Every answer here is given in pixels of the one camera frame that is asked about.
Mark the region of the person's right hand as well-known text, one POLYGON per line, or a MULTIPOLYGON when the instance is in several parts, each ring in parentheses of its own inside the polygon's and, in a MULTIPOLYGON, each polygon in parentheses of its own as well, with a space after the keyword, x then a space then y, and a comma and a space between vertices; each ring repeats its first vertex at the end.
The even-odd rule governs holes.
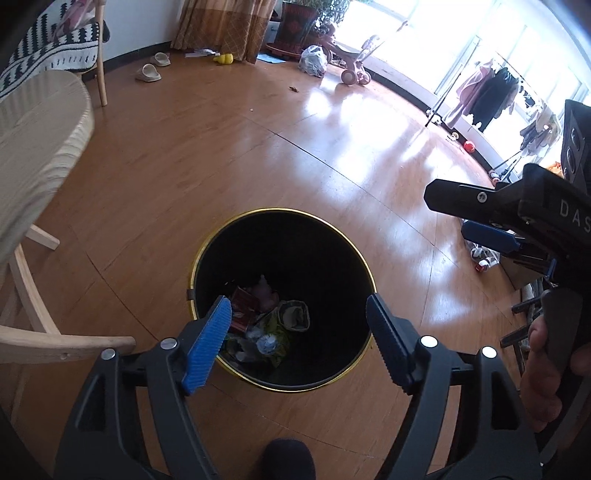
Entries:
POLYGON ((530 353, 520 384, 522 403, 535 432, 542 431, 556 420, 562 409, 557 396, 561 373, 544 349, 547 337, 546 322, 543 316, 539 316, 529 329, 530 353))

